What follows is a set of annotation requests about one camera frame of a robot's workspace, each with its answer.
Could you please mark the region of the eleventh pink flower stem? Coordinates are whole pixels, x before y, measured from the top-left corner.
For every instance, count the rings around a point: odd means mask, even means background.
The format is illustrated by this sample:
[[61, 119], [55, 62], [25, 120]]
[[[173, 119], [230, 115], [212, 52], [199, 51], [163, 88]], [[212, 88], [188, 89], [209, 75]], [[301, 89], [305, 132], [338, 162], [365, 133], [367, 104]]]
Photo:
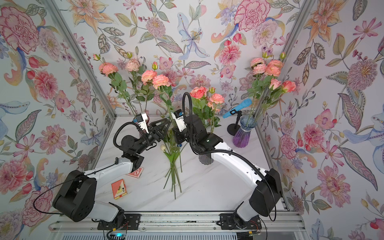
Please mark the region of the eleventh pink flower stem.
[[173, 82], [166, 74], [160, 74], [157, 72], [158, 64], [156, 62], [153, 63], [152, 68], [152, 70], [146, 70], [141, 75], [141, 90], [144, 91], [143, 95], [146, 101], [152, 99], [158, 100], [160, 101], [160, 105], [163, 105], [166, 108], [166, 112], [162, 114], [162, 118], [168, 119], [169, 126], [164, 133], [165, 138], [163, 141], [166, 145], [171, 145], [174, 143], [172, 140], [172, 127], [175, 126], [175, 121], [172, 120], [171, 117], [171, 112], [173, 110]]

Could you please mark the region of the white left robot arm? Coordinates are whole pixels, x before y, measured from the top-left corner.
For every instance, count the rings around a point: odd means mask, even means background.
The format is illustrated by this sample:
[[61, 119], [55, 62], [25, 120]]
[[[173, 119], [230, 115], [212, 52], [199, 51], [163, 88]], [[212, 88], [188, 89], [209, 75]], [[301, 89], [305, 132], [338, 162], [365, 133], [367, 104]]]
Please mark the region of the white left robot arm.
[[96, 192], [118, 177], [137, 171], [144, 161], [141, 154], [162, 141], [170, 125], [167, 118], [148, 125], [146, 114], [121, 125], [114, 135], [113, 144], [122, 151], [122, 156], [113, 164], [98, 169], [70, 172], [66, 180], [57, 185], [60, 190], [52, 203], [56, 214], [65, 215], [73, 222], [86, 218], [105, 222], [123, 220], [125, 211], [112, 203], [96, 201]]

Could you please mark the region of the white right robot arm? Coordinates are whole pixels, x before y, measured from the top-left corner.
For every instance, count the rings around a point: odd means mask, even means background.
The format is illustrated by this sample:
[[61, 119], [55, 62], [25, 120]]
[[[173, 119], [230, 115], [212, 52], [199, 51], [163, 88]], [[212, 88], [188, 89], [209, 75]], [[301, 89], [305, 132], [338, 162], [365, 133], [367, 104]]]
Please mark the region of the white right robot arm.
[[234, 152], [222, 138], [209, 134], [202, 120], [192, 112], [186, 116], [186, 103], [191, 104], [189, 93], [184, 93], [182, 109], [171, 114], [177, 127], [174, 128], [177, 144], [189, 143], [192, 152], [199, 156], [209, 155], [238, 177], [253, 190], [250, 198], [241, 203], [234, 216], [243, 222], [249, 222], [256, 215], [268, 217], [276, 210], [276, 204], [283, 194], [281, 178], [275, 169], [260, 168], [242, 155]]

